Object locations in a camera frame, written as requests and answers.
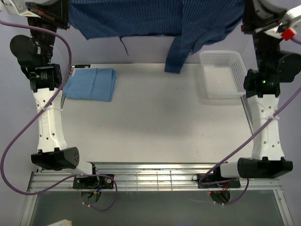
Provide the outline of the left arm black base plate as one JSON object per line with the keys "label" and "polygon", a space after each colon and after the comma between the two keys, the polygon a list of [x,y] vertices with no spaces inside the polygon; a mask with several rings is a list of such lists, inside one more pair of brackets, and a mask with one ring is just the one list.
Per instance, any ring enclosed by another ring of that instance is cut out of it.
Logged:
{"label": "left arm black base plate", "polygon": [[102,187],[103,189],[112,189],[114,183],[112,179],[105,177],[84,177],[84,178],[74,178],[72,188],[73,189],[98,189]]}

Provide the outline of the blue checked long sleeve shirt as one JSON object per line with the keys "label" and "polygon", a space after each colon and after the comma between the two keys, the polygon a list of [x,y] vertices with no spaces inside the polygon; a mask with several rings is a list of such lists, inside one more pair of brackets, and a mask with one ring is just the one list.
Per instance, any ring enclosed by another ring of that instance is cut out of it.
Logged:
{"label": "blue checked long sleeve shirt", "polygon": [[86,39],[173,37],[165,71],[180,73],[189,55],[224,40],[244,9],[243,0],[72,0],[69,22]]}

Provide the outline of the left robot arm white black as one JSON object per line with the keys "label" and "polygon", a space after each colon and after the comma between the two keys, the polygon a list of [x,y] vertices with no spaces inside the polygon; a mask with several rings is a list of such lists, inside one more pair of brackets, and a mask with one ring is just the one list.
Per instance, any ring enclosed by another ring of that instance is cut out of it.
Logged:
{"label": "left robot arm white black", "polygon": [[[5,0],[3,4],[8,13],[26,17],[31,27],[53,33],[57,29],[67,30],[70,27],[67,0],[48,0],[41,4]],[[61,101],[68,77],[62,77],[60,66],[51,63],[55,36],[34,29],[30,33],[29,37],[15,36],[10,42],[10,50],[30,81],[39,115],[39,142],[37,152],[31,155],[31,162],[45,170],[85,174],[83,182],[89,188],[95,188],[100,177],[93,172],[93,165],[80,160],[78,148],[68,147],[64,139]]]}

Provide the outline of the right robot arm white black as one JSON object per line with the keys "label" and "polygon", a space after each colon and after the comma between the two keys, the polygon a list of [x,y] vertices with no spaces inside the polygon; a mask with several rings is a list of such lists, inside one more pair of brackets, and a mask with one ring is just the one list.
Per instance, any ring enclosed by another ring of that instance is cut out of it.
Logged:
{"label": "right robot arm white black", "polygon": [[244,80],[251,110],[252,155],[236,162],[222,160],[212,168],[212,180],[218,187],[230,178],[277,178],[293,169],[280,144],[278,106],[280,84],[290,83],[301,71],[300,54],[282,51],[280,42],[292,40],[301,25],[301,8],[279,8],[267,0],[248,0],[241,30],[251,34],[257,70],[248,70]]}

